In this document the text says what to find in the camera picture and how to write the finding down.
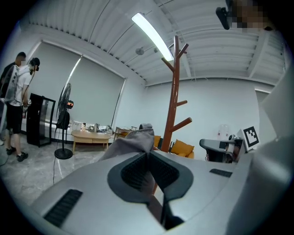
ceiling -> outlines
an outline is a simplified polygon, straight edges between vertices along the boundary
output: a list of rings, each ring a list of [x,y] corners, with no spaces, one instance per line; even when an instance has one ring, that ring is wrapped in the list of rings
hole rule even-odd
[[[144,13],[167,45],[178,35],[189,44],[181,79],[240,78],[275,85],[284,73],[279,32],[224,30],[215,14],[224,0],[44,0],[26,23],[71,34],[106,51],[139,74],[146,85],[172,80],[161,53],[131,17]],[[135,50],[143,48],[139,56]]]

marble floor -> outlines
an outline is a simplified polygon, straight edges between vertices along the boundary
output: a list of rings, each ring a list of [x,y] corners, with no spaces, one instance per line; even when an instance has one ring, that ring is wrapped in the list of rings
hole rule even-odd
[[[9,156],[5,165],[0,167],[0,176],[10,194],[31,205],[41,193],[53,185],[54,151],[57,143],[37,147],[29,145],[26,136],[21,136],[22,151],[28,158],[18,162],[16,155]],[[101,145],[76,145],[75,155],[68,160],[55,160],[54,183],[69,175],[74,170],[98,161],[105,149]],[[0,146],[0,157],[7,158],[6,149]]]

black shoe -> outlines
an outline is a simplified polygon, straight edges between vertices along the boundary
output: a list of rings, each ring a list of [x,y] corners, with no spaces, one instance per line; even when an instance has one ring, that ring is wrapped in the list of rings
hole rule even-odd
[[[22,154],[19,156],[17,155],[17,160],[19,162],[22,162],[24,159],[28,158],[28,154],[26,152],[22,152]]]
[[[7,153],[7,155],[11,155],[11,154],[14,153],[16,150],[17,150],[16,148],[11,147],[11,149],[6,149],[6,153]]]

wooden pole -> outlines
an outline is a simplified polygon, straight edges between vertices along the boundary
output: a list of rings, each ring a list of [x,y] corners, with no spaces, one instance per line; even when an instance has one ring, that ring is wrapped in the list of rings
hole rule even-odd
[[[170,106],[169,111],[167,115],[166,125],[165,125],[165,131],[164,131],[164,139],[161,145],[161,151],[168,152],[170,148],[170,141],[172,133],[187,124],[192,122],[191,118],[187,118],[181,123],[175,124],[175,113],[177,106],[186,104],[187,101],[181,101],[178,102],[178,94],[179,94],[179,83],[180,83],[180,57],[183,53],[186,53],[186,49],[189,46],[188,44],[185,44],[182,50],[179,50],[179,37],[176,35],[174,37],[174,43],[169,46],[169,48],[174,47],[174,66],[166,60],[162,59],[164,63],[169,67],[169,69],[173,72],[173,80],[171,84],[171,93],[170,93]]]

standing fan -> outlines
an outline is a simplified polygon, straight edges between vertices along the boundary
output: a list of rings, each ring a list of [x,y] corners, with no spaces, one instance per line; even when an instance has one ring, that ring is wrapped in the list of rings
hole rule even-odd
[[[57,124],[63,123],[62,126],[64,126],[64,123],[65,123],[65,116],[68,109],[68,100],[69,100],[70,90],[71,90],[71,84],[68,83],[64,86],[58,101],[56,120],[57,120]],[[62,148],[56,149],[54,152],[55,157],[57,157],[58,159],[69,159],[73,156],[73,152],[71,152],[69,149],[64,148],[64,129],[65,128],[67,127],[62,128]]]

